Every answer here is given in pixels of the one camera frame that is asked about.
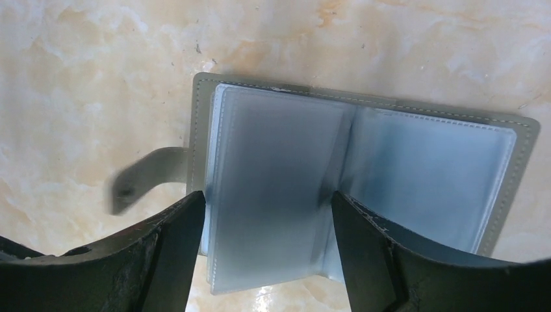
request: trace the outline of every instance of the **marble surface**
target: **marble surface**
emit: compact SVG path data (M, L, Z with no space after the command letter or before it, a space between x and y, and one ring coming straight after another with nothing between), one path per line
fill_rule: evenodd
M47 254L165 208L106 212L108 178L188 144L193 75L245 73L529 116L541 135L494 256L551 256L551 4L544 0L0 0L0 235ZM188 311L348 311L312 277Z

